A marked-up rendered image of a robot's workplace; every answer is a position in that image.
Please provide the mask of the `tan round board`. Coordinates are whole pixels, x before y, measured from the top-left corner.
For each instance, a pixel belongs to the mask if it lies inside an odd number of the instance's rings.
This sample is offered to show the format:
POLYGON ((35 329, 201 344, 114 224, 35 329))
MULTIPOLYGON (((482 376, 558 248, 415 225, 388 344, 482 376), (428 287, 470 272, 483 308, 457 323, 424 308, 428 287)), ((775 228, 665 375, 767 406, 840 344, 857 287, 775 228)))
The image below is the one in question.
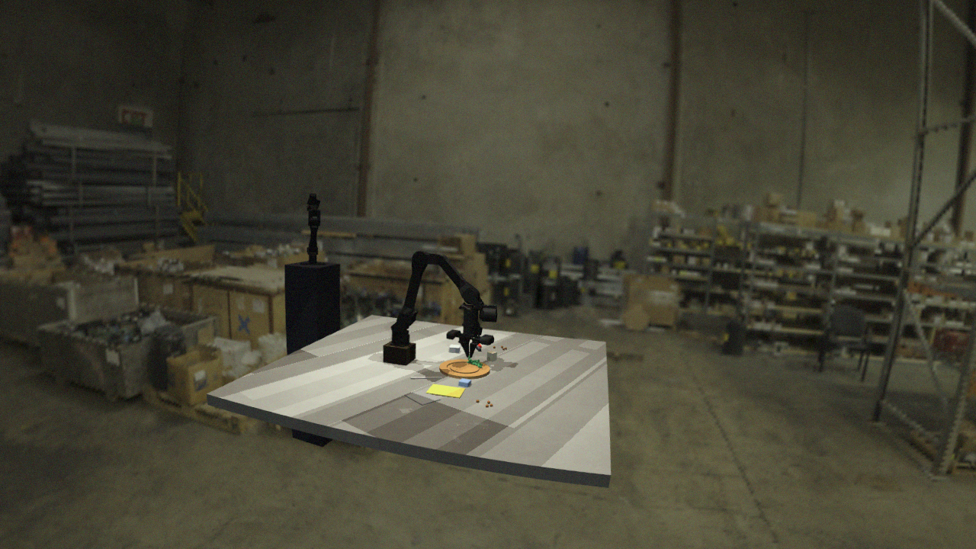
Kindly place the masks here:
POLYGON ((439 370, 447 377, 466 380, 486 377, 490 373, 490 366, 483 364, 479 368, 477 365, 467 364, 467 361, 468 359, 448 359, 440 364, 439 370))

